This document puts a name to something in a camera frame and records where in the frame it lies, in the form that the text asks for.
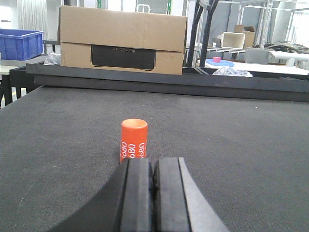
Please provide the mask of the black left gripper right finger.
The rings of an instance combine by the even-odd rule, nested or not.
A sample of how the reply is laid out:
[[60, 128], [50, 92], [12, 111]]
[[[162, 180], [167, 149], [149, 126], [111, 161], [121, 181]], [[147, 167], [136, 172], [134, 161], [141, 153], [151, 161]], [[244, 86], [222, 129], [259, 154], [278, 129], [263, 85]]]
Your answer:
[[205, 199], [184, 158], [161, 158], [154, 169], [156, 232], [227, 232], [229, 229]]

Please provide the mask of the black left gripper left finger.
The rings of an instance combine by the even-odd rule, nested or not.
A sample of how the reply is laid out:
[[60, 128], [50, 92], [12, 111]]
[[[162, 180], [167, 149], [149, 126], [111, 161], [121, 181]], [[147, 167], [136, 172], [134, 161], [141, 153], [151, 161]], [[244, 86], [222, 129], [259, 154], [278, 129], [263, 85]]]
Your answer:
[[52, 232], [151, 232], [152, 168], [147, 158], [125, 159], [108, 182]]

